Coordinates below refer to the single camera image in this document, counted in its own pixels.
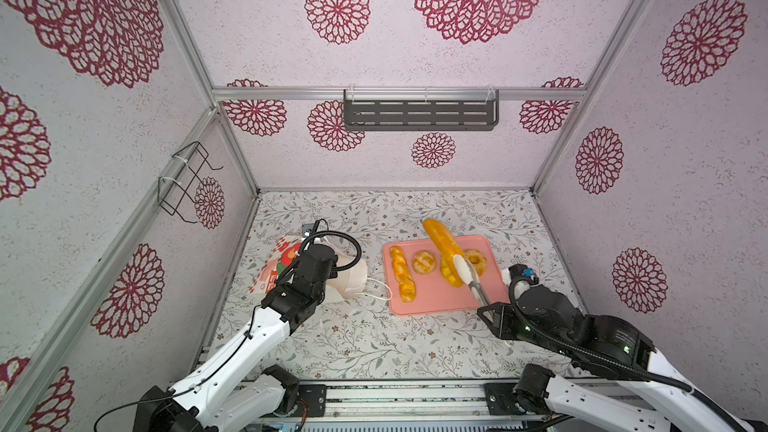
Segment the orange bundt fake bread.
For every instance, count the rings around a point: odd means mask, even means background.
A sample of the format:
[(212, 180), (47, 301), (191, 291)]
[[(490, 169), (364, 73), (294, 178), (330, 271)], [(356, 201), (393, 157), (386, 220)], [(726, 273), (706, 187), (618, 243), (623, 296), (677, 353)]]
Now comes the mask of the orange bundt fake bread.
[(469, 260), (469, 262), (472, 264), (476, 273), (479, 276), (482, 276), (486, 271), (487, 265), (488, 265), (486, 256), (482, 252), (476, 249), (467, 250), (465, 252), (465, 255), (466, 255), (466, 258)]

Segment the yellow fake bread roll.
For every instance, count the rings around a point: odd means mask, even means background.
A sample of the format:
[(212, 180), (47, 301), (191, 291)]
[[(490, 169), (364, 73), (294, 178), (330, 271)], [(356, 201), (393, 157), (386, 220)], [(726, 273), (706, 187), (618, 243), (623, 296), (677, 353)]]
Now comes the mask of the yellow fake bread roll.
[(430, 274), (435, 270), (436, 258), (434, 254), (427, 250), (418, 251), (412, 259), (413, 270), (422, 275)]

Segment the long golden baguette fake bread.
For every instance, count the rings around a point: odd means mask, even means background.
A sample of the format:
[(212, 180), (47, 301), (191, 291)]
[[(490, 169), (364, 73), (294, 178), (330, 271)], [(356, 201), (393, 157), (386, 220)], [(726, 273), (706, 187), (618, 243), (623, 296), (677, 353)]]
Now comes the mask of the long golden baguette fake bread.
[(422, 223), (430, 240), (435, 244), (442, 257), (451, 266), (456, 257), (463, 257), (463, 249), (457, 243), (455, 237), (442, 222), (435, 219), (426, 219)]

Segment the white floral paper bag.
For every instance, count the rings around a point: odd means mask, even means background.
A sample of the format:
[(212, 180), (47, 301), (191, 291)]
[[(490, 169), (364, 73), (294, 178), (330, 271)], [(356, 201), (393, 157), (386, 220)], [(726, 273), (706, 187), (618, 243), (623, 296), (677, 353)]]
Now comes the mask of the white floral paper bag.
[(265, 265), (256, 270), (248, 292), (263, 298), (279, 285), (318, 295), (323, 286), (324, 303), (349, 301), (358, 296), (390, 301), (393, 292), (377, 279), (370, 279), (363, 258), (350, 268), (357, 255), (345, 253), (327, 237), (315, 240), (313, 246), (303, 247), (304, 239), (287, 235), (280, 237)]

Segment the orange twisted fake bread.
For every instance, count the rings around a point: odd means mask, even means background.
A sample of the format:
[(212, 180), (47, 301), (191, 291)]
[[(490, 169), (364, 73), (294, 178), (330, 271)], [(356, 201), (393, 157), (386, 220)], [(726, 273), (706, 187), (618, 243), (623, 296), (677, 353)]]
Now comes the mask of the orange twisted fake bread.
[(399, 284), (399, 294), (403, 302), (413, 302), (416, 298), (416, 286), (409, 272), (406, 257), (402, 249), (393, 246), (390, 249), (392, 268), (395, 279)]

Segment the yellow croissant fake bread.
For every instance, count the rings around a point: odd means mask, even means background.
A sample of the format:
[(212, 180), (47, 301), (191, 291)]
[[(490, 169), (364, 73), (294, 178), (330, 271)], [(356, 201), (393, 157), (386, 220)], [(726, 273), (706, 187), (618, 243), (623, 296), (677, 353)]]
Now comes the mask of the yellow croissant fake bread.
[(441, 259), (440, 271), (443, 278), (453, 287), (460, 288), (464, 285), (457, 272), (451, 269), (445, 258)]

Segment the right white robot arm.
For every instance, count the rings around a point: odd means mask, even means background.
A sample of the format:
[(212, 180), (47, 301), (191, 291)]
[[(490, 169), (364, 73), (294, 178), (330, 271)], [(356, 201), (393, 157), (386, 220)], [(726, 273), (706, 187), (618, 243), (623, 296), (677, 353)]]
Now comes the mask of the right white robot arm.
[(477, 314), (492, 334), (523, 341), (568, 358), (571, 365), (635, 393), (644, 407), (595, 393), (537, 364), (525, 366), (512, 385), (486, 387), (491, 408), (544, 416), (544, 431), (577, 419), (609, 431), (764, 431), (766, 423), (740, 419), (680, 374), (629, 322), (584, 314), (562, 293), (540, 283), (532, 269), (509, 269), (509, 300), (491, 302), (472, 263), (447, 261), (477, 299)]

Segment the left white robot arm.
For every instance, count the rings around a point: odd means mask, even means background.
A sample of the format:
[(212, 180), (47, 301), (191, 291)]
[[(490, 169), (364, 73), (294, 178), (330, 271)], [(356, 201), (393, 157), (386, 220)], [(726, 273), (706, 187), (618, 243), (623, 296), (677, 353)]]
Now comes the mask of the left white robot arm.
[(201, 367), (163, 391), (139, 400), (135, 431), (239, 431), (278, 409), (294, 407), (298, 379), (277, 367), (240, 391), (235, 388), (274, 348), (290, 337), (325, 299), (338, 256), (327, 245), (299, 252), (290, 281), (277, 284), (252, 318)]

